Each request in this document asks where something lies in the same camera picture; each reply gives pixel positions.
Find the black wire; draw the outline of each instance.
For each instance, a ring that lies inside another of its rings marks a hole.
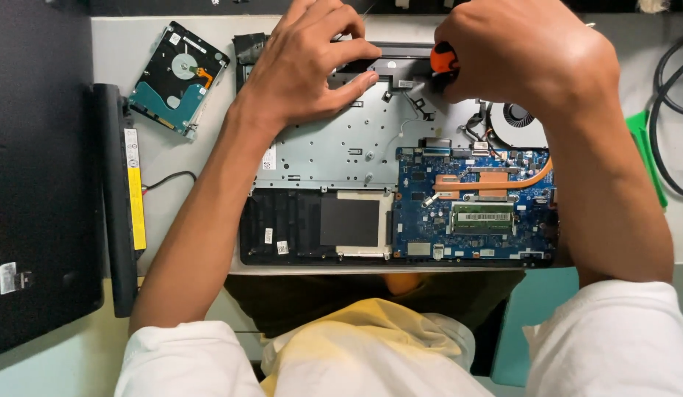
[[[663,83],[663,74],[664,74],[664,67],[667,65],[667,62],[669,59],[672,57],[672,55],[677,52],[681,47],[683,47],[683,38],[681,38],[680,41],[674,43],[672,48],[667,50],[667,52],[664,53],[662,58],[660,58],[659,62],[657,63],[657,67],[655,68],[654,72],[654,92],[659,93],[662,89]],[[672,99],[667,95],[667,93],[664,94],[664,103],[669,107],[670,109],[674,110],[677,113],[683,114],[683,107],[680,105],[674,103]]]
[[[670,51],[665,54],[665,56],[671,56]],[[655,72],[655,76],[660,74],[660,70]],[[660,155],[659,152],[659,145],[657,143],[657,119],[659,118],[659,109],[662,106],[662,104],[665,102],[667,98],[667,93],[669,92],[669,89],[672,88],[672,86],[677,82],[677,79],[679,79],[683,75],[683,65],[677,69],[676,72],[667,80],[667,82],[659,89],[657,92],[657,96],[655,97],[654,103],[653,103],[653,110],[650,113],[650,120],[649,120],[649,125],[650,125],[650,148],[652,149],[653,152],[653,158],[655,165],[657,165],[657,169],[659,170],[659,173],[662,175],[662,178],[667,182],[667,184],[672,187],[672,190],[677,192],[678,194],[681,194],[683,196],[683,189],[680,185],[677,184],[677,182],[674,181],[672,176],[669,174],[669,171],[667,171],[667,168],[664,165],[664,162],[662,161],[662,156]]]
[[[191,171],[179,171],[179,172],[175,172],[174,174],[165,176],[160,182],[154,183],[154,184],[152,184],[152,185],[150,185],[150,186],[148,186],[148,185],[143,185],[143,187],[145,188],[145,190],[152,190],[152,189],[155,189],[156,187],[158,187],[158,186],[164,184],[165,182],[168,182],[170,179],[176,178],[176,177],[181,176],[181,175],[189,175],[189,176],[192,177],[192,179],[194,180],[194,182],[197,181],[197,176],[195,175],[194,172],[191,172]]]

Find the hand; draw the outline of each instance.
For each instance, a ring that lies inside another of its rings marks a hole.
[[[559,0],[472,0],[452,10],[434,40],[449,42],[459,60],[444,93],[451,103],[518,103],[541,119],[591,95],[618,95],[613,46]]]
[[[330,42],[339,33],[351,34],[352,40]],[[293,0],[235,105],[250,108],[255,113],[251,117],[274,126],[270,139],[287,125],[336,114],[378,81],[378,74],[368,71],[336,90],[327,84],[334,68],[381,56],[364,34],[361,17],[340,0]]]

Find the white table surface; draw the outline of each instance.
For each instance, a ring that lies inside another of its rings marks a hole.
[[[94,48],[94,82],[111,83],[127,95],[150,58],[153,43],[162,29],[175,20],[192,30],[233,60],[234,35],[270,32],[278,16],[221,17],[146,17],[93,18],[91,23]],[[442,16],[370,16],[366,19],[366,38],[373,41],[433,42],[434,28]],[[640,112],[653,94],[653,73],[661,54],[672,41],[683,35],[683,14],[589,14],[587,22],[596,22],[613,43],[621,62],[621,103],[626,115]],[[683,63],[683,51],[672,58],[671,73]],[[135,114],[139,132],[141,172],[144,183],[154,183],[182,170],[199,174],[211,152],[228,105],[236,94],[234,63],[222,82],[212,89],[211,98],[197,130],[197,139],[189,142],[170,133],[149,119]],[[683,77],[671,92],[683,105]],[[472,107],[473,103],[462,104]],[[683,185],[683,117],[663,107],[659,127],[663,157],[671,173]],[[180,177],[153,190],[144,197],[148,248],[139,260],[139,270],[150,265],[160,243],[192,186],[191,179]],[[675,259],[683,264],[683,199],[669,193],[666,217],[675,244]],[[236,274],[313,274],[313,273],[389,273],[408,271],[460,271],[457,268],[392,268],[332,266],[246,266],[234,254],[231,273]]]

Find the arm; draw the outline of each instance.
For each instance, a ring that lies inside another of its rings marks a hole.
[[[672,280],[672,237],[619,104],[611,44],[557,0],[472,0],[437,28],[460,74],[450,102],[517,103],[547,131],[561,243],[580,284]]]
[[[352,40],[330,43],[338,33]],[[195,187],[163,240],[135,302],[130,333],[203,320],[231,266],[238,222],[258,165],[289,124],[331,116],[378,75],[329,90],[338,65],[374,59],[363,22],[339,0],[294,0],[273,30],[248,82],[231,104]]]

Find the cooling fan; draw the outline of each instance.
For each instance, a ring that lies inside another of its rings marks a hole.
[[[495,134],[517,149],[546,149],[547,138],[540,120],[512,103],[492,103],[489,118]]]

